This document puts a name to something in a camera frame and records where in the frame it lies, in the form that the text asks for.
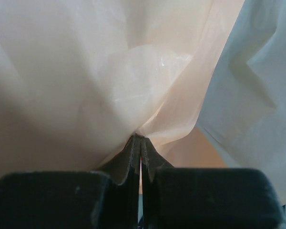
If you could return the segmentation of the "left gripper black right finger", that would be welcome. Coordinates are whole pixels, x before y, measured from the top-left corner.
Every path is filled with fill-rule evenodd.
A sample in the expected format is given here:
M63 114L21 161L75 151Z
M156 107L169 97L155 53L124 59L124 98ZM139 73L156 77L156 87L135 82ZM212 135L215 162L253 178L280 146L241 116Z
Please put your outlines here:
M176 168L141 139L146 229L280 229L284 215L268 178L248 168Z

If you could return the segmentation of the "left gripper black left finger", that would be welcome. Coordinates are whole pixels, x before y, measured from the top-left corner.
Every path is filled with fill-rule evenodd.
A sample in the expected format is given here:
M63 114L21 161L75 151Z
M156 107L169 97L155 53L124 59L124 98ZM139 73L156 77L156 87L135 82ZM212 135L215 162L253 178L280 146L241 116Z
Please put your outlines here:
M94 171L10 173L0 179L0 229L134 229L141 137Z

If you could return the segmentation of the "kraft wrapping paper sheet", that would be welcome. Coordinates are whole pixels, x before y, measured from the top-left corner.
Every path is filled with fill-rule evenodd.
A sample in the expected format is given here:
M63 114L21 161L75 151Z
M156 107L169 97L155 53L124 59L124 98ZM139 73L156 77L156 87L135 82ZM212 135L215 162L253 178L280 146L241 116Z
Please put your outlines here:
M286 203L286 0L0 0L0 177L95 169L134 133Z

